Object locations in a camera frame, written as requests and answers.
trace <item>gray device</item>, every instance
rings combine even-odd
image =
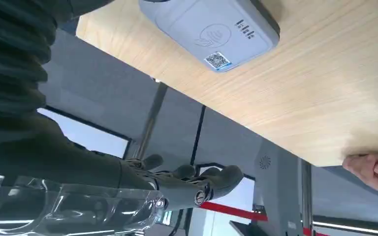
[[[271,226],[269,236],[303,235],[299,203],[299,160],[264,139],[256,161],[256,181]]]
[[[280,39],[279,25],[259,0],[140,0],[140,9],[216,72],[272,50]]]

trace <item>window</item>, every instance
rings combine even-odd
[[[200,166],[200,173],[213,166]],[[251,211],[253,206],[254,180],[244,177],[240,184],[228,195],[214,199],[210,202],[233,207],[241,210]],[[194,209],[192,213],[189,231],[196,232],[202,236],[239,236],[237,231],[230,225],[230,221],[249,224],[251,220],[234,215],[214,212],[205,209]]]
[[[128,140],[93,128],[76,120],[59,115],[47,109],[38,112],[57,122],[64,135],[88,150],[95,150],[123,158]]]

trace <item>human hand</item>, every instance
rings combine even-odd
[[[368,186],[378,190],[378,155],[348,156],[343,162],[343,167]]]

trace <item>jacket sleeve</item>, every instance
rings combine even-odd
[[[82,150],[36,111],[57,26],[110,1],[0,0],[0,174],[119,186],[119,158]]]

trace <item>plastic wrap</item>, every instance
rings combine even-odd
[[[163,211],[158,191],[60,184],[0,176],[0,236],[108,236],[144,230]]]

